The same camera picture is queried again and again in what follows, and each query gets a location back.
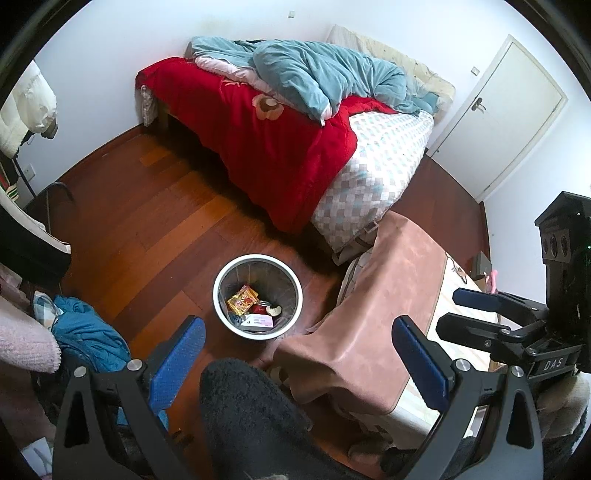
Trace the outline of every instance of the white jacket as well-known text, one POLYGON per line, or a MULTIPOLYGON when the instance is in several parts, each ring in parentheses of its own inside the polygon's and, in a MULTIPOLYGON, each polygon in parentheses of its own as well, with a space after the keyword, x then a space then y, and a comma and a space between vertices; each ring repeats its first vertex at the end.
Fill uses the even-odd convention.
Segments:
POLYGON ((39 134, 56 118, 56 96, 32 61, 0 109, 0 150, 14 158, 30 130, 39 134))

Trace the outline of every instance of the snack wrapper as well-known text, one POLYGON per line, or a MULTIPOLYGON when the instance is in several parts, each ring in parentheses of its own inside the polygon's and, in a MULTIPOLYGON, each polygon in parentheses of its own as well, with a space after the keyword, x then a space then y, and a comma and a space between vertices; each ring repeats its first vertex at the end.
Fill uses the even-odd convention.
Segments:
POLYGON ((226 303, 236 315, 244 315, 257 301, 258 293, 250 288, 249 285, 244 285, 226 303))

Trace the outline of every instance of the door handle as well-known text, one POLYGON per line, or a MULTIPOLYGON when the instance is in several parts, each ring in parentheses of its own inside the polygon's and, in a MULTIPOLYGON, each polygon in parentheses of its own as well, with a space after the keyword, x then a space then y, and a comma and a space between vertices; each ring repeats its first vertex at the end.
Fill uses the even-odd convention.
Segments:
POLYGON ((476 99, 476 102, 474 102, 474 105, 472 105, 472 111, 473 111, 473 112, 475 112, 475 111, 476 111, 476 109, 477 109, 478 107, 480 107, 480 106, 481 106, 481 107, 482 107, 484 110, 486 110, 486 107, 485 107, 484 105, 482 105, 482 97, 478 97, 478 98, 476 99))

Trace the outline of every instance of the wooden bed leg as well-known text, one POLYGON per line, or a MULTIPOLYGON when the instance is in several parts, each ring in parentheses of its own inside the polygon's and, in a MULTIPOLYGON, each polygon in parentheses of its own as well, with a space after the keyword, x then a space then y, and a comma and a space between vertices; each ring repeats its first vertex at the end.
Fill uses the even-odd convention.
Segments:
POLYGON ((158 100, 158 128, 161 132, 168 130, 168 105, 158 100))

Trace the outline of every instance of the blue comforter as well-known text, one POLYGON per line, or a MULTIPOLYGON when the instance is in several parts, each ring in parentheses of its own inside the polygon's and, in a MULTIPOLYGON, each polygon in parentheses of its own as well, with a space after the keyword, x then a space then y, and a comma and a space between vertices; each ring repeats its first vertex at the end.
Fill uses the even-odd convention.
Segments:
POLYGON ((372 97, 402 113, 418 113, 407 95, 407 78, 400 67, 349 48, 322 42, 265 40, 230 41, 193 37, 193 56, 226 60, 250 67, 295 108, 322 123, 330 106, 333 115, 349 95, 372 97))

